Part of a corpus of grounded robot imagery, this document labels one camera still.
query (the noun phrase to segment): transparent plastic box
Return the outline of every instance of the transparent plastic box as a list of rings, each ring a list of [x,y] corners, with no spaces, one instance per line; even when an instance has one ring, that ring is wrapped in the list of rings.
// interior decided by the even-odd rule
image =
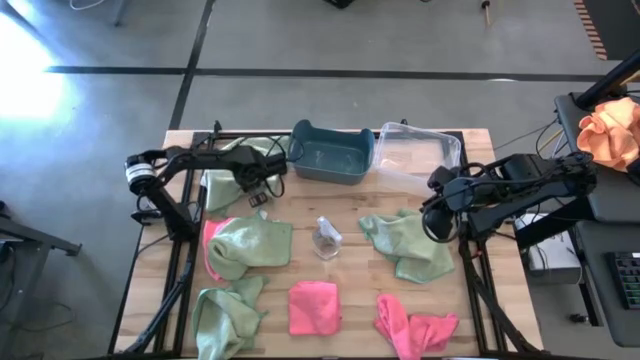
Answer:
[[[376,144],[373,169],[378,186],[429,197],[431,173],[439,166],[460,164],[460,141],[450,135],[386,123]]]

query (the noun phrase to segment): wooden tabletop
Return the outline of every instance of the wooden tabletop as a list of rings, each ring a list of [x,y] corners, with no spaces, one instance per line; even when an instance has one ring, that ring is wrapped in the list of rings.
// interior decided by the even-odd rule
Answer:
[[[486,129],[454,129],[462,131],[469,162],[489,163],[494,160],[489,132]],[[169,131],[164,146],[191,144],[193,131]],[[469,307],[467,287],[457,241],[449,244],[455,271],[431,283],[420,285],[394,278],[394,265],[377,253],[365,240],[358,219],[370,214],[393,215],[400,208],[418,209],[424,198],[381,188],[376,175],[369,174],[355,186],[344,186],[302,179],[290,171],[285,178],[285,195],[270,201],[264,207],[268,218],[293,224],[292,259],[288,266],[253,268],[251,274],[265,274],[271,282],[258,299],[258,310],[269,311],[260,325],[256,347],[237,356],[250,357],[390,357],[393,348],[374,329],[376,297],[392,294],[405,306],[408,314],[422,313],[446,315],[455,313],[460,318],[451,342],[442,353],[430,356],[477,355],[473,320]],[[184,173],[167,185],[167,191],[179,200],[185,181]],[[199,175],[194,177],[191,199],[196,199]],[[245,200],[240,200],[227,212],[228,216],[248,216],[255,213]],[[344,237],[339,255],[322,261],[313,251],[311,233],[316,218],[326,216]],[[503,232],[511,233],[504,226]],[[148,226],[142,233],[140,246],[166,234],[163,225]],[[538,348],[542,341],[536,322],[529,289],[524,276],[516,243],[494,236],[488,243],[488,252],[498,300],[514,325]],[[191,330],[191,311],[202,289],[220,286],[206,272],[201,247],[198,256],[191,299],[189,320],[185,331],[182,355],[197,357],[195,336]],[[164,241],[147,249],[134,265],[128,297],[118,333],[115,351],[124,350],[148,325],[162,299],[171,242]],[[181,252],[186,254],[186,244]],[[288,332],[287,292],[301,280],[334,282],[338,285],[342,304],[342,329],[333,336],[290,336]],[[175,332],[175,306],[167,331],[170,349]],[[483,305],[483,319],[490,344],[492,330],[490,318]]]

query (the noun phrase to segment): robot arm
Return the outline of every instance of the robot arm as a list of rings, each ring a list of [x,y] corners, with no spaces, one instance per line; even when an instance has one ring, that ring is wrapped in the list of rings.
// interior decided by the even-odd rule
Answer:
[[[157,160],[166,159],[161,165]],[[271,176],[287,173],[286,154],[264,156],[250,146],[238,145],[229,150],[197,150],[172,146],[164,150],[149,150],[132,155],[125,163],[129,190],[146,196],[164,219],[172,240],[191,239],[197,224],[191,221],[186,206],[177,204],[164,186],[179,172],[187,169],[225,169],[244,192],[251,193],[249,203],[258,206],[267,201],[261,185]]]
[[[488,165],[440,167],[429,179],[436,194],[421,209],[425,232],[434,241],[449,242],[453,240],[451,220],[460,223],[465,215],[468,237],[486,239],[507,218],[548,199],[587,195],[596,184],[592,158],[581,152],[548,160],[515,154]],[[480,171],[464,174],[474,167]]]

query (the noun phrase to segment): concrete floor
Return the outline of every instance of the concrete floor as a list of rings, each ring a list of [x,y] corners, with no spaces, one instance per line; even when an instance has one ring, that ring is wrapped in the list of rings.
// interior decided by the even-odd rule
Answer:
[[[113,1],[82,12],[65,0],[11,3],[39,41],[0,14],[0,199],[26,225],[84,244],[77,258],[54,254],[38,289],[40,298],[70,305],[76,321],[23,334],[15,353],[103,355],[140,231],[129,218],[135,199],[122,163],[162,144],[183,78],[40,71],[185,67],[206,0],[132,0],[120,28],[110,24]],[[485,30],[477,4],[467,0],[357,0],[344,11],[320,0],[217,0],[198,66],[585,75],[615,66],[596,58],[571,0],[498,3],[496,22]],[[220,120],[226,128],[281,129],[303,118],[321,127],[377,128],[406,118],[425,128],[489,128],[500,145],[553,120],[556,95],[588,86],[196,76],[180,128]],[[497,156],[531,152],[534,141]],[[606,328],[564,320],[583,311],[576,287],[532,287],[532,296],[553,353],[640,356],[615,346]],[[34,311],[39,322],[59,316]]]

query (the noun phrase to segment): green towel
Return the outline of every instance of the green towel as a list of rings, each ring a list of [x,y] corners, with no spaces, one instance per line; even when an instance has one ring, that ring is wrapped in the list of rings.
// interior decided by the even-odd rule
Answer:
[[[285,152],[287,151],[289,148],[288,136],[274,137],[273,139],[277,140],[280,145],[282,145]],[[273,140],[266,137],[237,138],[223,147],[222,150],[231,149],[240,143],[242,143],[241,145],[249,145],[253,147],[263,155],[266,155],[269,152],[269,149],[271,149],[269,155],[275,155],[281,152],[280,147],[277,144],[274,146]],[[269,182],[269,186],[277,194],[280,189],[278,177],[272,176],[267,181]],[[236,183],[236,180],[233,178],[233,173],[229,170],[205,170],[202,174],[200,183],[207,188],[207,204],[205,209],[210,213],[217,212],[218,210],[233,204],[241,195],[244,194],[240,186]]]
[[[396,263],[397,278],[424,284],[453,271],[447,245],[424,234],[419,212],[402,209],[396,216],[370,215],[359,223],[376,250]]]
[[[259,214],[233,218],[207,244],[209,264],[223,279],[238,280],[249,266],[284,266],[291,260],[288,223],[264,220]]]
[[[254,276],[233,281],[226,289],[200,291],[191,321],[198,359],[229,359],[238,350],[253,349],[253,338],[267,315],[255,310],[256,300],[268,282],[265,276]]]

